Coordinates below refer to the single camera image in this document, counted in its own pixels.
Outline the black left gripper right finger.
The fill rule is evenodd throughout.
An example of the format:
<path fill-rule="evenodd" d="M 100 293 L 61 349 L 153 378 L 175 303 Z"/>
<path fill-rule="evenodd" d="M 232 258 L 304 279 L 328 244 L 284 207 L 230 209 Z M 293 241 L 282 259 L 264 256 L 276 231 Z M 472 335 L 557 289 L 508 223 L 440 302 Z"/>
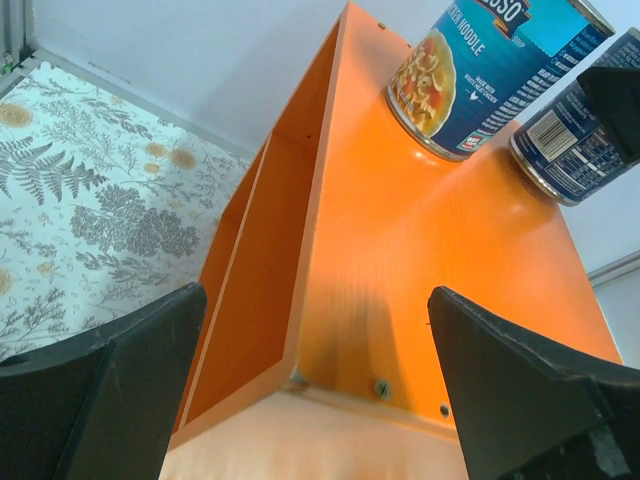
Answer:
<path fill-rule="evenodd" d="M 431 332 L 472 479 L 636 479 L 639 372 L 441 286 Z"/>

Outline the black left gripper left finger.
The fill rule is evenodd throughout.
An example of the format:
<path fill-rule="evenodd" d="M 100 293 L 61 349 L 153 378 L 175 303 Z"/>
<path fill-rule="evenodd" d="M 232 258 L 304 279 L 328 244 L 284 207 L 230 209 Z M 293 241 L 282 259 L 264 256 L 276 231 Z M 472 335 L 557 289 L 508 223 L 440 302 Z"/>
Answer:
<path fill-rule="evenodd" d="M 190 283 L 2 361 L 2 478 L 158 478 L 206 307 Z"/>

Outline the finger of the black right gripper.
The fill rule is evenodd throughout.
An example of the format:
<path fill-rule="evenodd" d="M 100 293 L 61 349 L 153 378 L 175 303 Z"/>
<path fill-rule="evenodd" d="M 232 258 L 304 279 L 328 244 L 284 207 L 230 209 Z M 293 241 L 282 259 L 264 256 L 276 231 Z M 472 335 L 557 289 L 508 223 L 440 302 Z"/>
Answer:
<path fill-rule="evenodd" d="M 639 70 L 589 67 L 577 81 L 625 165 L 639 161 Z"/>

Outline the blue tin can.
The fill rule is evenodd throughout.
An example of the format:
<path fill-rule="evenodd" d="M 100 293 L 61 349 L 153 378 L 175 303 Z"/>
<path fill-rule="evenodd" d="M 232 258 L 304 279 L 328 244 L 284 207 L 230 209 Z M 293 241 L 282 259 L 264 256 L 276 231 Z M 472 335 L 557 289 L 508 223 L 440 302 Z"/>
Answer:
<path fill-rule="evenodd" d="M 639 70 L 639 30 L 629 28 L 590 67 Z M 509 150 L 545 194 L 575 206 L 639 164 L 625 165 L 577 78 L 510 138 Z"/>
<path fill-rule="evenodd" d="M 386 99 L 424 148 L 464 161 L 614 33 L 588 1 L 454 1 Z"/>

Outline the orange wooden box shelf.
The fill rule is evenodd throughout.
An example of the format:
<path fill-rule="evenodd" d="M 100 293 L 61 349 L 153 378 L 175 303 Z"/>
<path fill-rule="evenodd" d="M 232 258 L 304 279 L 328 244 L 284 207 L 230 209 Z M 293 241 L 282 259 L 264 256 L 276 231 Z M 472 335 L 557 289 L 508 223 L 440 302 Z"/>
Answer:
<path fill-rule="evenodd" d="M 165 479 L 462 479 L 428 315 L 446 285 L 620 357 L 559 208 L 499 134 L 451 163 L 396 122 L 408 44 L 348 4 L 224 211 Z"/>

